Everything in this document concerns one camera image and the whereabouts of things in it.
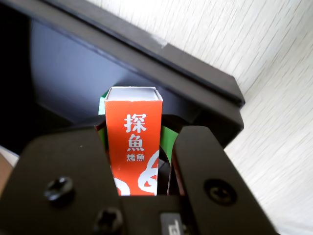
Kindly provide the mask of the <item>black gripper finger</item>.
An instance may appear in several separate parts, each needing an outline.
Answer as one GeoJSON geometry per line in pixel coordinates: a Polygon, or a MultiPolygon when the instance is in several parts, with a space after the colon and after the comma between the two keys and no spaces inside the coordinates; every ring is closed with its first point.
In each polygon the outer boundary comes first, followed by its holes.
{"type": "Polygon", "coordinates": [[[175,115],[162,129],[177,134],[163,141],[171,159],[167,193],[179,195],[185,235],[274,235],[276,230],[212,131],[175,115]]]}
{"type": "Polygon", "coordinates": [[[117,190],[97,132],[103,115],[40,136],[20,154],[0,198],[3,235],[117,235],[117,190]]]}

